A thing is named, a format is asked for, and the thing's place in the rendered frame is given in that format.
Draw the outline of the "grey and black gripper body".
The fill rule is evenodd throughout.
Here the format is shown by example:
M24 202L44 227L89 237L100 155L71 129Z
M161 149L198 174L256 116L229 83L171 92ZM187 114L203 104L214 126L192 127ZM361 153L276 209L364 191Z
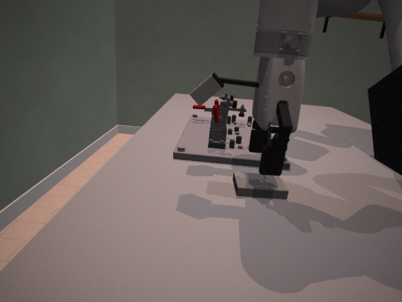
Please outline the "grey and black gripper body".
M303 85L305 78L306 56L254 52L253 56L260 57L253 96L252 116L257 124L267 131L269 122L279 126L276 114L277 103L287 101L292 133L297 130L302 103ZM284 79L287 77L287 79Z

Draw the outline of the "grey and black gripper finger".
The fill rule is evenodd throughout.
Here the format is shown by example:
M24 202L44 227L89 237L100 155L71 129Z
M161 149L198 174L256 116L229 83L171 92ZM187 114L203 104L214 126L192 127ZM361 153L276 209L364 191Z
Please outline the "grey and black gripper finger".
M269 128L265 131L265 147L262 147L259 166L259 173L262 175L281 175L289 136L293 129L287 101L280 100L277 103L276 112L279 127L270 126L269 122ZM275 133L272 139L271 133Z
M265 147L265 131L255 120L253 120L252 129L255 130L251 130L249 151L262 153L262 147Z

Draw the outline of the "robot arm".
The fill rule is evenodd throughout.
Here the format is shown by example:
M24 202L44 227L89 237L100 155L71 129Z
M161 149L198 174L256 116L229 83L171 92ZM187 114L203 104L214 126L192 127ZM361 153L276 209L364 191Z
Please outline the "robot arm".
M402 65L402 0L377 0L386 27L392 72ZM315 18L356 13L371 0L260 0L254 52L308 57ZM201 106L224 83L259 88L259 83L221 78L214 72L190 96Z

